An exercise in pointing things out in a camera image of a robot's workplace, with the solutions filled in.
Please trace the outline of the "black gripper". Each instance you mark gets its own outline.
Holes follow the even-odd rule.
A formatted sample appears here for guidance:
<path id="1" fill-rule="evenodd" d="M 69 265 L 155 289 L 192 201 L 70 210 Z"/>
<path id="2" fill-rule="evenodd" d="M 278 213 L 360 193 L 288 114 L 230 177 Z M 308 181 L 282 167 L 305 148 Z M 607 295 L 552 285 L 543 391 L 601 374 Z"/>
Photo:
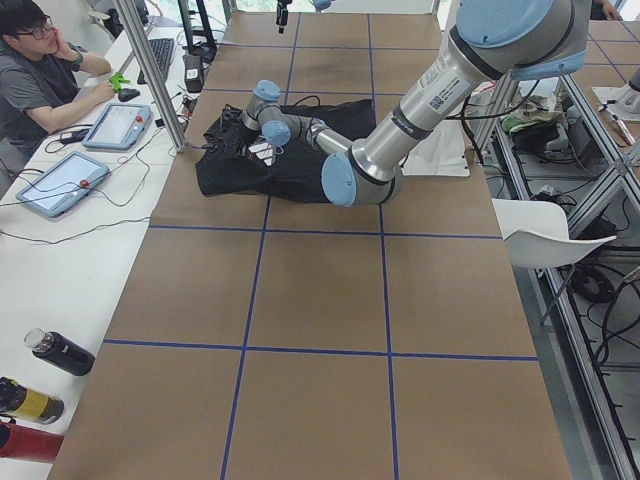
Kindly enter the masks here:
<path id="1" fill-rule="evenodd" d="M 217 121 L 217 151 L 224 158 L 235 158 L 245 154 L 247 148 L 241 120 L 243 111 L 226 104 Z"/>
<path id="2" fill-rule="evenodd" d="M 290 0 L 277 0 L 276 4 L 276 26 L 279 33 L 284 33 L 288 24 Z"/>

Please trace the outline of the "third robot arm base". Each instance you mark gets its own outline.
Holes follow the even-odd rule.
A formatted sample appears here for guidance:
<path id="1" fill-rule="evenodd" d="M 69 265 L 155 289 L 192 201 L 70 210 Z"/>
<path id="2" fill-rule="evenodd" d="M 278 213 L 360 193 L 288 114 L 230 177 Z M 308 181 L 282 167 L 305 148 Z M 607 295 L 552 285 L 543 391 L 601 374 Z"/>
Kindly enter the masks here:
<path id="1" fill-rule="evenodd" d="M 613 90 L 608 101 L 609 109 L 615 115 L 632 122 L 639 121 L 639 78 L 640 70 L 637 70 L 623 87 Z"/>

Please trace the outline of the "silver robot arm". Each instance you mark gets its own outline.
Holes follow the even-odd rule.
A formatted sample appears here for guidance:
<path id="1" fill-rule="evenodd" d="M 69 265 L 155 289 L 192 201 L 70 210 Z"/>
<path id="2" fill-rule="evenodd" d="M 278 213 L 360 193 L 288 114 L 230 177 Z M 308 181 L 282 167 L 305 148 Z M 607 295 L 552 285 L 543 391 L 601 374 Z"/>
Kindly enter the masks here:
<path id="1" fill-rule="evenodd" d="M 242 148 L 262 136 L 274 147 L 296 137 L 326 153 L 321 185 L 343 207 L 382 204 L 400 191 L 400 161 L 481 83 L 557 77 L 585 60 L 588 1 L 463 1 L 442 54 L 365 138 L 351 141 L 323 121 L 282 112 L 280 90 L 261 80 L 239 116 Z"/>

